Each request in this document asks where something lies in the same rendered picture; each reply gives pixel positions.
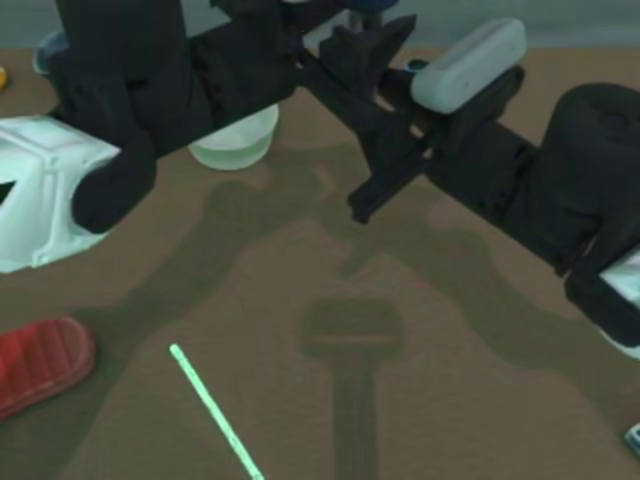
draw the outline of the black cylinder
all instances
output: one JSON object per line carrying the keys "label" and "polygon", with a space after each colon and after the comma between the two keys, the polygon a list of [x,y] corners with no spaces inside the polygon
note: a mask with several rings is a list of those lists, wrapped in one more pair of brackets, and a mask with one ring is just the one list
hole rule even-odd
{"label": "black cylinder", "polygon": [[70,52],[87,68],[144,81],[187,48],[180,0],[56,0]]}

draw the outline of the white bowl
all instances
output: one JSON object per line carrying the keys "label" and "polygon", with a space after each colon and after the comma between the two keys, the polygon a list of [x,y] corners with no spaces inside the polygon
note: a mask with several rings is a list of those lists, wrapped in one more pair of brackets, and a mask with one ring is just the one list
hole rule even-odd
{"label": "white bowl", "polygon": [[269,151],[280,110],[272,105],[189,145],[207,168],[232,171],[260,161]]}

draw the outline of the brown table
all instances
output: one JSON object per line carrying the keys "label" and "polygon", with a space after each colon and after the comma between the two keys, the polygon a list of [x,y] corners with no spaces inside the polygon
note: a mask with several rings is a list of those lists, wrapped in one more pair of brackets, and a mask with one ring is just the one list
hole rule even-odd
{"label": "brown table", "polygon": [[[406,52],[406,58],[433,52]],[[0,50],[0,116],[54,98],[30,53]],[[640,88],[640,50],[537,50],[504,121],[534,141],[568,88]],[[629,480],[640,364],[610,348],[552,272],[418,181],[362,227],[353,136],[304,92],[260,164],[217,174],[186,151],[102,245],[0,278],[0,330],[72,314],[101,347],[78,388],[0,425],[2,478],[247,478],[169,355],[177,342],[270,479],[332,478],[331,379],[306,319],[384,316],[400,355],[377,373],[381,479]]]}

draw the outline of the red object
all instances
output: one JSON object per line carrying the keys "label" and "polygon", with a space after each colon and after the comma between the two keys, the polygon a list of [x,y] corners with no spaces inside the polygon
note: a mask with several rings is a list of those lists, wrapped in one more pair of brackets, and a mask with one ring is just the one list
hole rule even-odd
{"label": "red object", "polygon": [[69,317],[0,335],[0,420],[83,380],[95,352],[89,330]]}

